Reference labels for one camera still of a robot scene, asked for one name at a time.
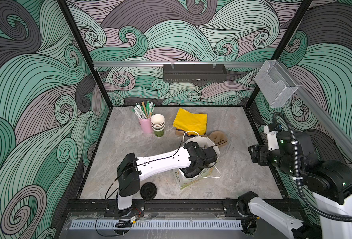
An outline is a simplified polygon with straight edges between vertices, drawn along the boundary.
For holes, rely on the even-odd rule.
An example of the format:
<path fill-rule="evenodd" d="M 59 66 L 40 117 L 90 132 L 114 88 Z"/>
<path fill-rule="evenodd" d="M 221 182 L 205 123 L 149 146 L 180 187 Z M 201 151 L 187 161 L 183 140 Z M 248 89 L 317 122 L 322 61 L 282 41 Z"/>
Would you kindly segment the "white paper gift bag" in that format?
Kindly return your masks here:
<path fill-rule="evenodd" d="M 208 136 L 195 136 L 180 143 L 180 150 L 176 156 L 186 160 L 187 166 L 173 170 L 173 174 L 180 189 L 203 179 L 213 178 L 211 173 L 216 169 L 220 157 L 219 143 Z"/>

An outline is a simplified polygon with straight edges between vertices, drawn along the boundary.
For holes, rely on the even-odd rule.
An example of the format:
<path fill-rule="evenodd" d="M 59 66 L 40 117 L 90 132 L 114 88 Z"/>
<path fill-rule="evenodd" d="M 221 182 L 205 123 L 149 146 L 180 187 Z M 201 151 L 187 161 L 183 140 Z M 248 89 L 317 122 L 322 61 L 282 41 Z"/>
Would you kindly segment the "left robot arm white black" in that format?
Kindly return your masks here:
<path fill-rule="evenodd" d="M 140 191 L 141 181 L 174 169 L 179 169 L 184 178 L 195 178 L 203 170 L 214 167 L 218 158 L 218 146 L 201 146 L 195 141 L 181 142 L 178 149 L 154 156 L 127 154 L 117 167 L 118 210 L 131 208 L 133 195 Z"/>

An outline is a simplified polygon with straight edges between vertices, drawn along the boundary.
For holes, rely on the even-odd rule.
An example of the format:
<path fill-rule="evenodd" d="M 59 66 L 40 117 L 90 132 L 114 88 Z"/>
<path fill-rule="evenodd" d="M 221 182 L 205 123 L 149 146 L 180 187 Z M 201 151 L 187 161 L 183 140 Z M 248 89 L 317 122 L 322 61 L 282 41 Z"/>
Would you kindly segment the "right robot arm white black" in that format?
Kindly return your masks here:
<path fill-rule="evenodd" d="M 337 160 L 319 160 L 309 135 L 296 131 L 287 116 L 275 112 L 266 126 L 266 145 L 248 148 L 251 160 L 291 177 L 306 207 L 320 225 L 293 219 L 249 191 L 238 198 L 244 233 L 263 219 L 289 239 L 352 239 L 352 169 Z"/>

